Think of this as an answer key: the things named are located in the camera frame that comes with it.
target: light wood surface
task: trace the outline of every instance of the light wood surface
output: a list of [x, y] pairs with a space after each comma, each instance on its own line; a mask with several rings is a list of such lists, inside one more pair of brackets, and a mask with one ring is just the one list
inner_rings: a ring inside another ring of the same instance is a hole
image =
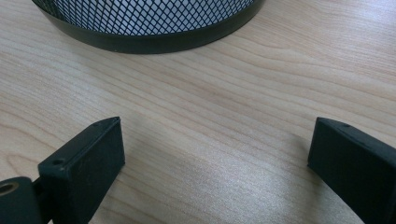
[[316, 117], [396, 147], [396, 1], [267, 0], [178, 53], [128, 55], [1, 0], [0, 178], [120, 116], [126, 165], [92, 223], [361, 223], [306, 167]]

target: round black container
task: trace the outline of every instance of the round black container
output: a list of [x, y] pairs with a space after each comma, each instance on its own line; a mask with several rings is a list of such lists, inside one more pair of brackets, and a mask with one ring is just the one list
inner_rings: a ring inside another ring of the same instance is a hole
[[100, 49], [165, 53], [220, 39], [264, 0], [33, 0], [60, 30]]

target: screw hole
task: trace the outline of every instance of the screw hole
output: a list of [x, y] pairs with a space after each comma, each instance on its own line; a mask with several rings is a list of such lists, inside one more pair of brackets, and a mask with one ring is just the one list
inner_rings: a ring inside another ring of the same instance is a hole
[[18, 186], [19, 186], [19, 184], [17, 182], [6, 183], [6, 184], [0, 186], [0, 196], [9, 194], [10, 192], [17, 189]]
[[60, 165], [62, 163], [64, 163], [64, 159], [58, 159], [52, 162], [53, 165]]

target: black mesh basket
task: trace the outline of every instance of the black mesh basket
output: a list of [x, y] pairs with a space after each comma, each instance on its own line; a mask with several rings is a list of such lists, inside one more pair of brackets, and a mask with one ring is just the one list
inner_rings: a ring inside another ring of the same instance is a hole
[[263, 0], [33, 0], [59, 29], [125, 53], [192, 49], [248, 22]]

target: wood grain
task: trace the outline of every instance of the wood grain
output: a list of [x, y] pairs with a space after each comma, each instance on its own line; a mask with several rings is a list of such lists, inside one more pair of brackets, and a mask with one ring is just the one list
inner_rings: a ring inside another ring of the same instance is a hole
[[92, 223], [361, 223], [306, 167], [316, 117], [396, 147], [396, 2], [267, 0], [205, 47], [127, 55], [0, 0], [0, 178], [120, 116], [127, 164]]

